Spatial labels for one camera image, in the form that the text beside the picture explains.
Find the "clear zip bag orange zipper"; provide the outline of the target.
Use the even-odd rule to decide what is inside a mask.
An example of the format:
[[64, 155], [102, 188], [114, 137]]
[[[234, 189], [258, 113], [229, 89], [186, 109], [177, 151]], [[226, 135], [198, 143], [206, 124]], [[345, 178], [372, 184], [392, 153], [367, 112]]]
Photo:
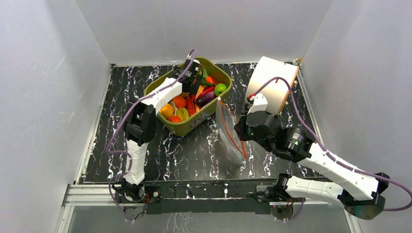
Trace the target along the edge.
[[236, 165], [248, 161], [245, 146], [234, 129], [237, 119], [220, 97], [217, 97], [216, 124], [225, 157]]

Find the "orange toy fruit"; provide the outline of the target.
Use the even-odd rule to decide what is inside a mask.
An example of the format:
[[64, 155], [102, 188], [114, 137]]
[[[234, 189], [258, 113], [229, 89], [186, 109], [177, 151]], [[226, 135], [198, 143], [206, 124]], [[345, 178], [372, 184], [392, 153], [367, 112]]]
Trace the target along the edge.
[[172, 99], [172, 101], [178, 109], [186, 108], [187, 106], [187, 100], [182, 96], [176, 96]]

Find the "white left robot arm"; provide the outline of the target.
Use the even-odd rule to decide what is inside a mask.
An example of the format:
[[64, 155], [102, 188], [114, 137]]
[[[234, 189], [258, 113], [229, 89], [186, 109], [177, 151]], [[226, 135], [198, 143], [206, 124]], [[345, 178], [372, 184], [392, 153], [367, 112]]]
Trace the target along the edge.
[[132, 105], [132, 112], [124, 125], [127, 146], [126, 174], [123, 179], [131, 184], [126, 195], [133, 202], [143, 200], [145, 189], [139, 185], [145, 177], [144, 164], [148, 144], [155, 136], [156, 116], [161, 108], [182, 92], [189, 92], [200, 71], [198, 60], [187, 59], [183, 68], [175, 68], [164, 81], [143, 97], [138, 104]]

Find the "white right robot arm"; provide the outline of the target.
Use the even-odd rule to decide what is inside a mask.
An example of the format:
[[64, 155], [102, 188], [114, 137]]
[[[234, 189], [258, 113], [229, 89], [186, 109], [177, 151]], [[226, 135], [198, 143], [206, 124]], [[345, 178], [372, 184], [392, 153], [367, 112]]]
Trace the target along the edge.
[[313, 199], [344, 208], [349, 214], [371, 220], [384, 210], [381, 193], [388, 182], [355, 172], [353, 165], [327, 156], [313, 135], [300, 128], [283, 128], [275, 116], [257, 111], [243, 115], [234, 126], [241, 141], [254, 141], [276, 157], [305, 166], [328, 181], [298, 178], [282, 173], [274, 186], [257, 188], [261, 202]]

